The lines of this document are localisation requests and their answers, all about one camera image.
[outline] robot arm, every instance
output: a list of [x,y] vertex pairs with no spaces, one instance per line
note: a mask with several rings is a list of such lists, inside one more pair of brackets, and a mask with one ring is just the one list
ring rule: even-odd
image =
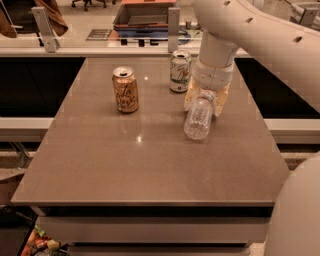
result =
[[195,84],[211,91],[227,86],[241,47],[320,112],[319,32],[265,14],[247,0],[197,0],[194,8],[204,28]]

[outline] can lid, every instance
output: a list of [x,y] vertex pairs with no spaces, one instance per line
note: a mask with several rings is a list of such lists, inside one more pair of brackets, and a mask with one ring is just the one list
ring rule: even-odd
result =
[[133,69],[127,66],[118,67],[115,70],[113,70],[113,75],[116,77],[126,78],[131,76],[132,74],[133,74]]
[[176,58],[189,58],[191,56],[190,52],[187,50],[176,50],[172,55]]

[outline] water bottle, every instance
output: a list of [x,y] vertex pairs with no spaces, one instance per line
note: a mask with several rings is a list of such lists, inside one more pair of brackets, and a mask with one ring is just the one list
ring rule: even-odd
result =
[[202,92],[192,103],[184,124],[184,132],[192,140],[203,140],[210,131],[213,96]]

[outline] aluminum can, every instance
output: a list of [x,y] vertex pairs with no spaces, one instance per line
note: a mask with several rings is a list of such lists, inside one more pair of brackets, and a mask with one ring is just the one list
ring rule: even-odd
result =
[[191,54],[186,50],[172,53],[170,60],[170,89],[174,92],[185,92],[191,75]]
[[139,108],[137,80],[131,67],[118,67],[113,71],[113,88],[118,110],[132,113]]

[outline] desk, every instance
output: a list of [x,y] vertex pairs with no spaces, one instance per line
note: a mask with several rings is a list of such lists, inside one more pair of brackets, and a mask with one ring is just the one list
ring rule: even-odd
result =
[[[55,240],[264,240],[288,169],[239,71],[222,115],[196,143],[183,132],[185,94],[169,90],[169,63],[86,59],[12,199],[40,213]],[[121,65],[137,76],[132,114],[116,108],[111,78]]]

